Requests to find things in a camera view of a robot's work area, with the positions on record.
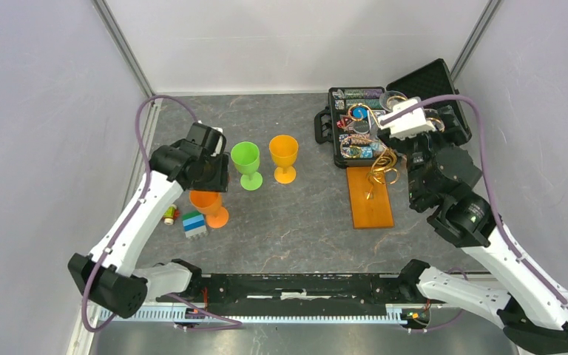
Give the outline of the orange wine glass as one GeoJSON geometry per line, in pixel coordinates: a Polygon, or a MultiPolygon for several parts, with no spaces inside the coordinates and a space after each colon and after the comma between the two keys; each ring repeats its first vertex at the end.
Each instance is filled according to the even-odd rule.
{"type": "Polygon", "coordinates": [[[220,192],[190,191],[190,203],[204,215],[206,224],[213,229],[224,227],[229,221],[229,212],[223,206],[220,192]]]}

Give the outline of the green wine glass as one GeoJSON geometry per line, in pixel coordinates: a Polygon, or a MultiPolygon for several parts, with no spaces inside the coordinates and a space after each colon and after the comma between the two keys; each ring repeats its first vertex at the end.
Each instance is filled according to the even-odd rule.
{"type": "Polygon", "coordinates": [[[260,150],[255,143],[243,141],[231,149],[231,159],[236,170],[241,174],[240,184],[247,191],[255,191],[263,184],[263,177],[258,172],[260,150]]]}

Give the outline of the yellow wine glass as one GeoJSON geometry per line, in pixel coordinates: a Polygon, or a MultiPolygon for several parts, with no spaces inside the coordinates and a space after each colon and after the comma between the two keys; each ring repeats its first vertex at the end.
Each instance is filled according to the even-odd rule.
{"type": "Polygon", "coordinates": [[[297,176],[294,168],[299,151],[297,140],[290,135],[277,135],[271,139],[268,148],[275,164],[275,180],[281,184],[292,183],[297,176]]]}

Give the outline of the clear wine glass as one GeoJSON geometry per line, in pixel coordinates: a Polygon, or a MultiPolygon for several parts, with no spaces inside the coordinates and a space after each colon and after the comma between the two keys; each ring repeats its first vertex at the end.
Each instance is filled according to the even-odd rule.
{"type": "Polygon", "coordinates": [[[371,110],[370,114],[369,114],[369,118],[370,118],[370,122],[371,122],[371,130],[370,130],[370,136],[375,140],[380,142],[384,147],[388,147],[390,148],[390,145],[387,145],[384,141],[382,141],[378,134],[380,131],[378,122],[379,122],[379,118],[383,115],[387,115],[389,113],[393,112],[393,108],[403,102],[406,101],[408,99],[408,97],[406,95],[404,95],[403,93],[399,92],[399,91],[395,91],[395,90],[389,90],[389,91],[385,91],[383,92],[379,99],[379,105],[380,108],[379,109],[375,109],[375,110],[371,110]]]}

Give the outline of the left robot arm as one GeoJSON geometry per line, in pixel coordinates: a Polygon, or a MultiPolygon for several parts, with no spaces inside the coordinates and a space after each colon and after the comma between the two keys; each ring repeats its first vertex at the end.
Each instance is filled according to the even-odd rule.
{"type": "Polygon", "coordinates": [[[75,253],[67,268],[84,300],[121,318],[133,316],[148,301],[176,293],[196,300],[203,282],[197,269],[179,260],[136,267],[143,247],[166,210],[184,192],[226,192],[229,154],[220,128],[192,124],[183,139],[157,148],[132,199],[112,228],[87,254],[75,253]]]}

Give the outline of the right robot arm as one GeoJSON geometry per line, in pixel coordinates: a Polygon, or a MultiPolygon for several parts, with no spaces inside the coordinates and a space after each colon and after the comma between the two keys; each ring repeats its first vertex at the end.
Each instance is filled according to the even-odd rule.
{"type": "Polygon", "coordinates": [[[397,279],[399,296],[439,300],[498,326],[532,354],[568,353],[568,291],[540,268],[501,217],[474,191],[482,172],[469,152],[425,118],[405,127],[381,123],[377,135],[407,162],[412,210],[443,240],[480,262],[501,284],[486,288],[411,260],[397,279]]]}

